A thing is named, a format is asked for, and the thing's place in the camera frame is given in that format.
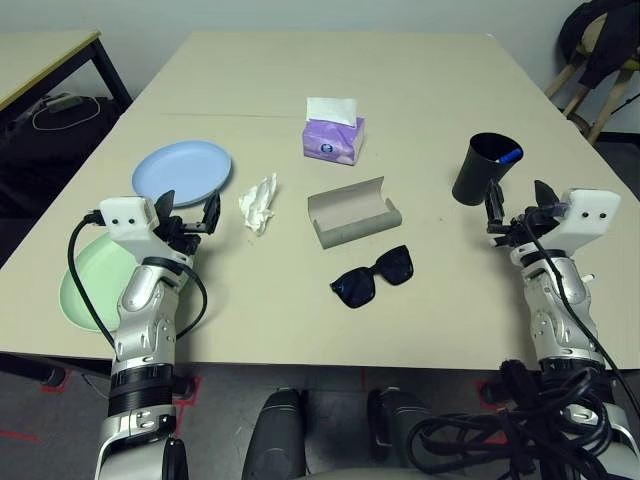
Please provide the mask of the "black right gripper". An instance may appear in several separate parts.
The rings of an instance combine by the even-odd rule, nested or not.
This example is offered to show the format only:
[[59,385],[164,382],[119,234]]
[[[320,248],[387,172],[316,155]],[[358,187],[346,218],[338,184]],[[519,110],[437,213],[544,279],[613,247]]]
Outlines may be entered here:
[[[555,191],[541,180],[534,181],[534,193],[539,210],[553,210],[558,204]],[[488,220],[487,233],[492,235],[489,240],[492,247],[518,247],[540,238],[541,234],[534,222],[537,208],[527,208],[523,214],[514,217],[505,225],[503,203],[504,197],[499,183],[490,179],[484,204]]]

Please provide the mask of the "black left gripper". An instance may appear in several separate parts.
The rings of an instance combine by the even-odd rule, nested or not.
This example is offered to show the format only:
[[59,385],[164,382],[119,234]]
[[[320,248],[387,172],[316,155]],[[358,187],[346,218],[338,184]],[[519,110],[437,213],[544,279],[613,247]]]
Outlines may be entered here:
[[154,233],[171,249],[193,257],[201,242],[201,235],[215,232],[221,211],[221,199],[218,191],[213,191],[203,208],[203,219],[199,222],[185,223],[179,216],[171,216],[175,191],[163,193],[155,202],[154,208],[159,225]]

